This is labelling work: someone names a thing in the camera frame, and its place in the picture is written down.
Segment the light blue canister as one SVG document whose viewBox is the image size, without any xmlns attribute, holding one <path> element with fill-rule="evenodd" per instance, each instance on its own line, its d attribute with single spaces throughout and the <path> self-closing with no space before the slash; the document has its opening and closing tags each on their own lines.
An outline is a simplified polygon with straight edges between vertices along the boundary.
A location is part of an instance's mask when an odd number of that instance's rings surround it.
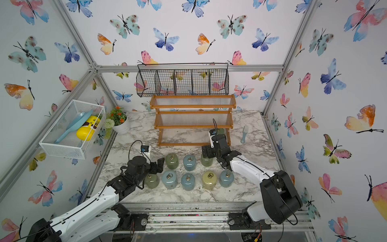
<svg viewBox="0 0 387 242">
<path fill-rule="evenodd" d="M 168 190 L 175 189 L 177 187 L 177 175 L 173 170 L 167 170 L 162 174 L 162 182 Z"/>
</svg>

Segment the yellow tea canister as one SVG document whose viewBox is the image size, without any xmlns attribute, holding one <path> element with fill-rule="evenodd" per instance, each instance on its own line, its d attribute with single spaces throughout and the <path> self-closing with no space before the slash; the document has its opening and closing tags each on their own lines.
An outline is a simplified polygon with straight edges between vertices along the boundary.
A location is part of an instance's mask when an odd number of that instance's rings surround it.
<svg viewBox="0 0 387 242">
<path fill-rule="evenodd" d="M 213 190 L 217 183 L 217 176 L 213 171 L 206 171 L 202 176 L 203 187 L 207 190 Z"/>
</svg>

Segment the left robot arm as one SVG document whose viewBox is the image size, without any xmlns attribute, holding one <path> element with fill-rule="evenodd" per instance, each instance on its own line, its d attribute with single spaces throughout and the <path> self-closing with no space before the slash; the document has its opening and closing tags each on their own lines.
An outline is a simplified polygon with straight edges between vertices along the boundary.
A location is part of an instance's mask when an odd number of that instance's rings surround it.
<svg viewBox="0 0 387 242">
<path fill-rule="evenodd" d="M 162 173 L 164 158 L 150 162 L 145 155 L 135 156 L 120 175 L 108 181 L 104 188 L 74 209 L 50 221 L 34 223 L 26 236 L 28 242 L 89 242 L 105 232 L 143 231 L 148 215 L 130 212 L 121 200 L 136 189 L 143 189 L 145 178 Z"/>
</svg>

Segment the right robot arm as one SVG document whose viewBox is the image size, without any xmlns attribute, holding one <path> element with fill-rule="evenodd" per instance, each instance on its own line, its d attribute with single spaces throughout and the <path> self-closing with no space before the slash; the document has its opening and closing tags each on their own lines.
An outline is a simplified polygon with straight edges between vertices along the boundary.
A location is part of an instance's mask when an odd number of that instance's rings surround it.
<svg viewBox="0 0 387 242">
<path fill-rule="evenodd" d="M 267 219 L 282 224 L 302 208 L 301 198 L 285 171 L 271 171 L 254 164 L 240 152 L 231 150 L 224 134 L 210 134 L 209 138 L 210 145 L 202 147 L 205 158 L 216 158 L 222 168 L 260 187 L 263 201 L 249 205 L 239 217 L 245 227 L 255 227 Z"/>
</svg>

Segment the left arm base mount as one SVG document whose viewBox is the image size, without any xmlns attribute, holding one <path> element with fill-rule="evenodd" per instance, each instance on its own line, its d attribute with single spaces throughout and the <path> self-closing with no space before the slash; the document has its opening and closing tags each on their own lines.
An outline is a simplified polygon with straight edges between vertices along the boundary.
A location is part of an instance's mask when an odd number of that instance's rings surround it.
<svg viewBox="0 0 387 242">
<path fill-rule="evenodd" d="M 149 215 L 146 213 L 130 212 L 123 204 L 116 204 L 111 208 L 119 218 L 119 223 L 113 231 L 141 232 L 146 230 Z"/>
</svg>

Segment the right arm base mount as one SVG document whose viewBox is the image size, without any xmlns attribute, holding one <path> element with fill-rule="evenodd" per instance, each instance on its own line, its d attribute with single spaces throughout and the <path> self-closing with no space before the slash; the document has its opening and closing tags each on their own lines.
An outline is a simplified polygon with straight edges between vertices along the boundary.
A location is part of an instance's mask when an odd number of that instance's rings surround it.
<svg viewBox="0 0 387 242">
<path fill-rule="evenodd" d="M 240 213 L 229 213 L 227 224 L 230 230 L 271 229 L 271 219 L 267 214 L 263 202 L 254 202 Z"/>
</svg>

